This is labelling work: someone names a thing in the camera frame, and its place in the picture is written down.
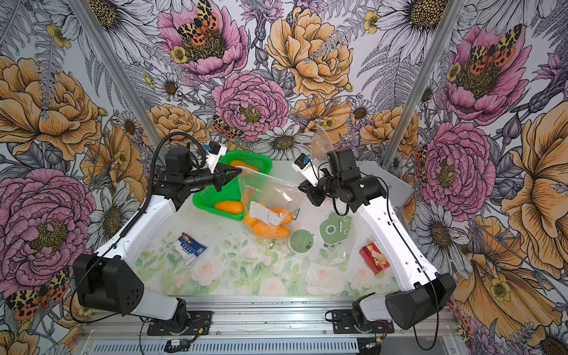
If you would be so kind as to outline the clear zip-top bag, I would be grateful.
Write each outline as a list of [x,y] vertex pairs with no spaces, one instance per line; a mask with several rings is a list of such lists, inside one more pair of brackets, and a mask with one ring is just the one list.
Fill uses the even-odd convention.
[[328,133],[318,124],[309,129],[312,136],[310,158],[318,164],[328,160],[328,153],[334,150],[334,145]]
[[313,206],[298,186],[244,168],[238,176],[243,221],[266,248],[323,266],[346,266],[353,218],[336,213],[330,201]]

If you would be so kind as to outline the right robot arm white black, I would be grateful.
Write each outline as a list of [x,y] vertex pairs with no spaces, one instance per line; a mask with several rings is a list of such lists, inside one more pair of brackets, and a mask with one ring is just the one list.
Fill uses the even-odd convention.
[[321,206],[326,199],[341,201],[365,224],[395,273],[398,291],[384,297],[371,293],[353,301],[355,328],[384,339],[388,327],[383,325],[381,310],[402,330],[439,316],[456,289],[456,281],[424,256],[396,214],[393,202],[402,200],[410,186],[383,168],[362,171],[351,149],[328,152],[320,168],[301,154],[292,167],[304,177],[299,189],[314,206]]

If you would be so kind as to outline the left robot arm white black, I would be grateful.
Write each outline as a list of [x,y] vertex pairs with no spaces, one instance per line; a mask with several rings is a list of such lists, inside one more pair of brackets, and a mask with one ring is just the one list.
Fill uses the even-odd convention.
[[163,321],[175,333],[188,325],[185,301],[148,289],[135,265],[153,235],[190,195],[209,186],[220,192],[241,173],[220,162],[227,152],[222,144],[210,141],[197,148],[197,154],[189,146],[169,149],[162,177],[149,182],[147,197],[134,216],[93,254],[75,260],[73,297],[81,306]]

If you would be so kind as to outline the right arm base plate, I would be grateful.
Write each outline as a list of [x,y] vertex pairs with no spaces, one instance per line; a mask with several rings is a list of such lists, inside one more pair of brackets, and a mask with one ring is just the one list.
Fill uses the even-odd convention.
[[393,334],[390,319],[367,321],[361,313],[350,309],[334,309],[325,312],[324,319],[330,322],[335,334]]

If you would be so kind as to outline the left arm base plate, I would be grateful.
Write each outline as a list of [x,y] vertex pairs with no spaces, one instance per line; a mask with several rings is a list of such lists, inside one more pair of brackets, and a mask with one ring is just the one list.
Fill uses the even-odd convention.
[[212,315],[211,311],[187,311],[172,320],[151,319],[146,334],[151,337],[208,335]]

